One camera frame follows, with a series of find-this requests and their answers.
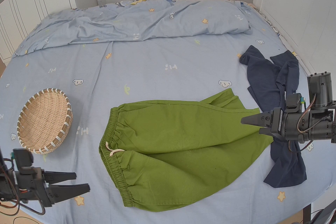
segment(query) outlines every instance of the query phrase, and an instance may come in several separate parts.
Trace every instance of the bamboo basket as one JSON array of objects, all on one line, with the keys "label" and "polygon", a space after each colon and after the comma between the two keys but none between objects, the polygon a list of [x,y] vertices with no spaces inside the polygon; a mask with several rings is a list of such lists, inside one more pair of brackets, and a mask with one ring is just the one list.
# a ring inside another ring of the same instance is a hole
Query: bamboo basket
[{"label": "bamboo basket", "polygon": [[48,88],[34,94],[17,121],[20,145],[36,154],[58,148],[73,119],[69,98],[60,89]]}]

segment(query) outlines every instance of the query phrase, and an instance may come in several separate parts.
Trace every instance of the basket rim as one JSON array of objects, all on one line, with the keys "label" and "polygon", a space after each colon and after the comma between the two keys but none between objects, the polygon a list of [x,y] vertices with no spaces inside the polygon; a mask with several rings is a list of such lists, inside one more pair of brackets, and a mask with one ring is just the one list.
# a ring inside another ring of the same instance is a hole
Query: basket rim
[{"label": "basket rim", "polygon": [[[22,118],[23,114],[25,114],[25,111],[29,110],[28,109],[29,104],[31,104],[38,96],[41,96],[45,93],[50,93],[50,92],[62,95],[65,98],[65,100],[67,101],[67,103],[66,103],[67,104],[67,112],[66,112],[65,122],[64,122],[62,128],[60,129],[60,131],[58,132],[58,134],[56,135],[56,137],[53,140],[51,140],[51,142],[48,145],[46,145],[42,148],[33,148],[32,149],[32,148],[28,147],[23,142],[23,140],[20,136],[20,132],[19,132],[20,126],[21,126],[20,119]],[[67,133],[69,131],[71,122],[72,122],[72,109],[71,109],[71,104],[69,102],[69,98],[67,97],[67,95],[62,90],[57,89],[57,88],[47,88],[47,89],[41,90],[41,91],[35,93],[31,98],[29,98],[29,100],[25,103],[25,105],[23,106],[23,108],[20,112],[19,119],[17,121],[17,126],[16,126],[16,132],[17,132],[17,135],[18,135],[18,138],[19,138],[20,145],[22,147],[28,149],[30,152],[33,152],[33,153],[36,153],[36,154],[45,154],[45,153],[51,152],[55,148],[57,148],[58,143],[63,142],[63,140],[65,139],[65,136],[67,135]]]}]

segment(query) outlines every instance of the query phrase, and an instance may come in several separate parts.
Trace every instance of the floor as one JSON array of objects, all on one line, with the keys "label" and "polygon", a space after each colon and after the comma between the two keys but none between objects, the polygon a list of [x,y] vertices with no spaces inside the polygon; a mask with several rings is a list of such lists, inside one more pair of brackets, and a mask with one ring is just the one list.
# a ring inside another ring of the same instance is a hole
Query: floor
[{"label": "floor", "polygon": [[[1,61],[0,59],[0,77],[3,73],[3,71],[5,70],[6,66],[5,64]],[[7,213],[7,214],[13,214],[16,210],[15,209],[0,209],[2,212]],[[284,220],[283,222],[279,223],[279,224],[292,224],[293,222],[301,222],[302,221],[302,210],[298,213],[296,213],[295,215],[291,216],[290,218],[287,218],[286,220]],[[19,211],[19,213],[14,216],[14,217],[9,217],[9,216],[5,216],[0,214],[0,224],[42,224],[41,222],[37,221],[36,219],[34,219],[33,217],[27,215],[26,213],[22,212],[21,210]]]}]

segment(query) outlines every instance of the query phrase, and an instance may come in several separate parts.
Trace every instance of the navy blue shirt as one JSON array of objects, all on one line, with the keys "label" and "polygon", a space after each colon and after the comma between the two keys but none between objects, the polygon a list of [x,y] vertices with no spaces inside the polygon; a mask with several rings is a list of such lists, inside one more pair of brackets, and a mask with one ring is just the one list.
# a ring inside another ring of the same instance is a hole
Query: navy blue shirt
[{"label": "navy blue shirt", "polygon": [[[240,62],[247,65],[248,90],[263,112],[270,112],[275,107],[285,110],[285,93],[295,93],[299,85],[299,62],[289,50],[271,60],[273,63],[252,45],[240,57]],[[291,149],[300,150],[298,141],[291,143]],[[280,188],[299,185],[307,179],[301,153],[291,152],[288,142],[274,137],[271,158],[275,164],[265,183]]]}]

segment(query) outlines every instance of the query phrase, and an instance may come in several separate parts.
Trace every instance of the clothing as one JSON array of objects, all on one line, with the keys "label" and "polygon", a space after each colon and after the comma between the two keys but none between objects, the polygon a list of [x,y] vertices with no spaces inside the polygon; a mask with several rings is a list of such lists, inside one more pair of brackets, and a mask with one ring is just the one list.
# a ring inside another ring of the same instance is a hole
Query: clothing
[{"label": "clothing", "polygon": [[258,112],[231,89],[201,102],[123,104],[111,109],[99,153],[124,206],[180,208],[231,184],[272,142],[240,123]]},{"label": "clothing", "polygon": [[[263,112],[275,107],[285,110],[285,92],[286,95],[295,93],[299,85],[299,62],[289,50],[271,60],[274,64],[252,45],[240,57],[240,62],[247,65],[248,90]],[[291,147],[292,151],[300,150],[297,141]],[[307,179],[301,153],[290,152],[288,142],[274,138],[271,158],[275,164],[265,183],[280,188],[299,185]]]}]

